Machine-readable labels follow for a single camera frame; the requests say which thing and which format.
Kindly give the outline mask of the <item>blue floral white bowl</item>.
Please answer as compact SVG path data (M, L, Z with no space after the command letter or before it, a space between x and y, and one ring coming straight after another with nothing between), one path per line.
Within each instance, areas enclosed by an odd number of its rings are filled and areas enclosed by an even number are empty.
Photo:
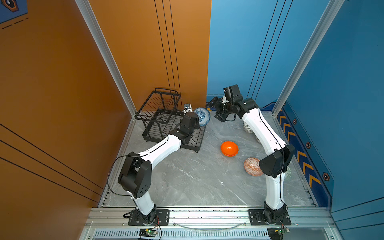
M211 120L211 113L206 108L197 108L194 113L198 115L200 127L206 126Z

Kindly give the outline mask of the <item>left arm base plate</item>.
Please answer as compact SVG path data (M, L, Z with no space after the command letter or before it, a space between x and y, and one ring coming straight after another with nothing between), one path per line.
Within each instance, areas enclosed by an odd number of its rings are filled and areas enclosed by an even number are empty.
M139 210L134 209L129 214L129 226L167 226L170 220L170 210L154 209L149 215L145 216Z

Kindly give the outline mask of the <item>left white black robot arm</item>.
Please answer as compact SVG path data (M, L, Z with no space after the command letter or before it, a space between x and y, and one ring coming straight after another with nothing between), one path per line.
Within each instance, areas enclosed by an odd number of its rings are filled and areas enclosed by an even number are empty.
M138 216L145 224L149 225L156 219L156 205L149 193L153 169L188 144L194 131L199 128L198 115L187 112L177 127L155 146L139 154L131 152L125 156L118 183L133 199Z

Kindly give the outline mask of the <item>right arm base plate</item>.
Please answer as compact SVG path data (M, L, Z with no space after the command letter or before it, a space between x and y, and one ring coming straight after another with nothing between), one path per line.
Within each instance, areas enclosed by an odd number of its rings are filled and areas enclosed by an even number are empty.
M292 224L287 212L276 216L269 210L250 209L248 210L248 214L252 226L290 226Z

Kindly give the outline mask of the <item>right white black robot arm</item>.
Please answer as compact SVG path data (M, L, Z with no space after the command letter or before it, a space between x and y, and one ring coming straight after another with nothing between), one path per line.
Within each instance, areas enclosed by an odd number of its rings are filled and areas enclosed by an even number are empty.
M286 144L265 120L259 106L253 99L240 97L230 101L214 97L207 108L216 110L215 118L225 122L228 115L237 115L256 135L267 156L259 161L266 176L267 195L264 202L263 219L269 225L282 224L288 216L288 205L284 200L284 179L295 147Z

